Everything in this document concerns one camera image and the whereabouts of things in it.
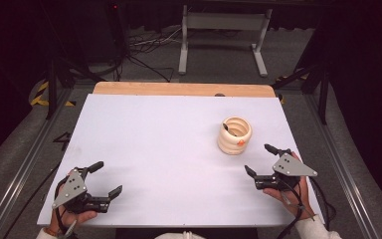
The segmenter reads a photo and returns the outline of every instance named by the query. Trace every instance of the wooden table edge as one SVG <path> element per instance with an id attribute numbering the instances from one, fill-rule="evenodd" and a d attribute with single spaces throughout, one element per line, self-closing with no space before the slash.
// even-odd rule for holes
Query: wooden table edge
<path id="1" fill-rule="evenodd" d="M 194 83 L 100 82 L 93 94 L 139 96 L 216 96 L 275 98 L 269 85 L 229 85 Z"/>

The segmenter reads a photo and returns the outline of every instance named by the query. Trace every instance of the metal rail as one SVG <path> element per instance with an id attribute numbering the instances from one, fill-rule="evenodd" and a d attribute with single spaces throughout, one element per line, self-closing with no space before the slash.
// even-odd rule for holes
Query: metal rail
<path id="1" fill-rule="evenodd" d="M 45 139 L 48 136 L 56 119 L 58 118 L 63 108 L 62 105 L 68 100 L 68 97 L 70 96 L 71 91 L 72 91 L 71 89 L 61 90 L 61 94 L 58 98 L 58 107 L 54 115 L 43 123 L 42 128 L 39 131 L 39 135 L 37 136 L 36 140 L 33 142 L 32 147 L 30 148 L 29 152 L 24 158 L 24 161 L 21 164 L 20 168 L 18 169 L 17 174 L 15 175 L 5 195 L 3 196 L 0 202 L 0 230 L 6 218 L 8 217 L 8 214 L 10 213 L 12 207 L 14 206 L 15 201 L 20 195 L 20 192 L 23 189 L 23 186 L 25 182 L 27 181 L 27 178 L 29 177 L 30 172 L 32 171 L 34 167 L 34 164 L 37 161 L 37 157 L 44 145 Z"/>
<path id="2" fill-rule="evenodd" d="M 308 108 L 315 119 L 315 124 L 322 135 L 326 146 L 331 155 L 331 163 L 333 164 L 334 170 L 339 178 L 340 184 L 346 194 L 348 202 L 354 212 L 355 218 L 361 228 L 364 238 L 378 239 L 380 238 L 374 225 L 368 215 L 367 208 L 362 199 L 361 193 L 353 180 L 352 175 L 349 172 L 346 164 L 342 161 L 339 152 L 337 151 L 334 139 L 327 125 L 322 124 L 321 119 L 317 113 L 317 104 L 313 95 L 305 95 L 305 100 L 307 102 Z"/>

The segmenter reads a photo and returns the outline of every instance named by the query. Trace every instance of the yellow tape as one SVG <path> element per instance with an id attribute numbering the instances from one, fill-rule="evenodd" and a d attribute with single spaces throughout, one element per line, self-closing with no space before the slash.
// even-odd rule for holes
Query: yellow tape
<path id="1" fill-rule="evenodd" d="M 40 86 L 40 88 L 36 92 L 36 96 L 33 98 L 33 100 L 30 102 L 31 106 L 34 105 L 40 105 L 40 106 L 48 106 L 49 101 L 40 100 L 42 98 L 43 93 L 45 92 L 46 88 L 49 86 L 49 82 L 45 80 L 45 82 Z M 77 102 L 66 102 L 66 107 L 74 107 L 77 104 Z"/>

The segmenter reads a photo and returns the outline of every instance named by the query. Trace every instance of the wrist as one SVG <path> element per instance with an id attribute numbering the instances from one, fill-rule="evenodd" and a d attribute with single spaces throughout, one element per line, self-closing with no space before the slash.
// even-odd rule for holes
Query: wrist
<path id="1" fill-rule="evenodd" d="M 43 228 L 43 231 L 44 231 L 46 234 L 50 235 L 50 236 L 58 237 L 58 231 L 54 231 L 54 230 L 52 230 L 52 229 L 49 228 L 49 227 L 44 227 L 44 228 Z"/>
<path id="2" fill-rule="evenodd" d="M 312 218 L 314 216 L 314 211 L 311 207 L 305 207 L 305 209 L 302 209 L 302 213 L 300 214 L 299 220 L 304 220 L 307 218 Z"/>
<path id="3" fill-rule="evenodd" d="M 46 227 L 49 231 L 52 231 L 56 234 L 58 234 L 61 230 L 59 228 L 59 225 L 58 224 L 55 224 L 55 223 L 51 223 L 49 225 L 49 227 Z"/>

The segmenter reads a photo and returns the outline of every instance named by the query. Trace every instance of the metal stand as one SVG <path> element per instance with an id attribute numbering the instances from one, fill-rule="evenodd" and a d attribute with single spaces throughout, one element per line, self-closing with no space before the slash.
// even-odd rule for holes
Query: metal stand
<path id="1" fill-rule="evenodd" d="M 327 124 L 325 120 L 325 109 L 327 102 L 327 92 L 329 83 L 329 72 L 325 64 L 311 65 L 305 69 L 296 71 L 292 75 L 281 78 L 279 82 L 272 84 L 272 88 L 277 90 L 302 76 L 309 74 L 303 85 L 300 87 L 303 94 L 312 94 L 315 88 L 321 83 L 320 86 L 320 99 L 318 103 L 318 115 L 320 116 L 321 122 Z"/>
<path id="2" fill-rule="evenodd" d="M 262 58 L 261 49 L 271 15 L 272 9 L 267 10 L 266 14 L 194 13 L 188 12 L 188 8 L 185 5 L 182 12 L 182 45 L 181 56 L 179 58 L 179 75 L 185 75 L 187 72 L 188 28 L 193 28 L 260 31 L 259 41 L 257 44 L 252 44 L 252 49 L 260 76 L 267 77 L 268 71 Z"/>

